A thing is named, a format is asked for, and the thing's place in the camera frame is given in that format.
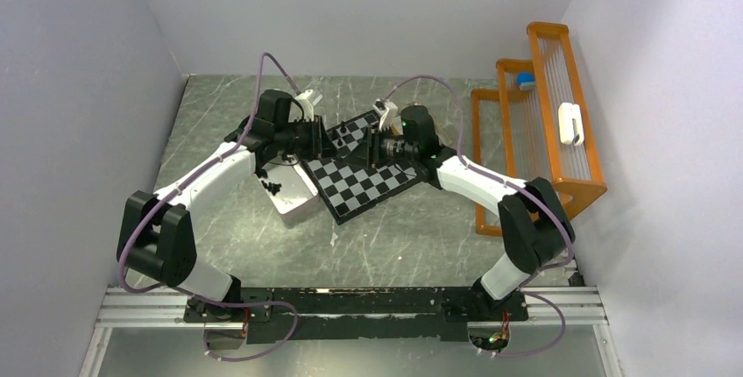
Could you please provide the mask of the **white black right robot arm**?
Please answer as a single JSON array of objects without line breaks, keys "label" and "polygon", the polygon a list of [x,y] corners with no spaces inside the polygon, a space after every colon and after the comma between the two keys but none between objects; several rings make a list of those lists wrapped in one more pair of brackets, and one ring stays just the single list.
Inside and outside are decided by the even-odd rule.
[{"label": "white black right robot arm", "polygon": [[442,143],[428,109],[412,105],[400,113],[401,133],[391,116],[364,129],[360,143],[343,161],[365,168],[410,162],[434,187],[463,196],[498,215],[504,254],[473,285],[472,305],[484,319],[506,307],[506,298],[558,254],[571,253],[575,233],[549,180],[530,181],[496,173]]}]

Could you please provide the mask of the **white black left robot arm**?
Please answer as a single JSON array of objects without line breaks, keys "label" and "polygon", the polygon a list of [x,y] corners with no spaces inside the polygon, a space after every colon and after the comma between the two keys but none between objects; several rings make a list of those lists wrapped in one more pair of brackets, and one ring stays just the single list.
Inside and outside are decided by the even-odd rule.
[{"label": "white black left robot arm", "polygon": [[118,279],[128,291],[129,271],[158,285],[206,299],[208,310],[229,321],[243,307],[241,282],[205,260],[195,242],[194,222],[241,181],[258,178],[281,214],[318,196],[301,166],[336,154],[315,106],[322,94],[294,96],[268,89],[251,115],[217,149],[175,182],[152,193],[137,191],[126,201],[117,247]]}]

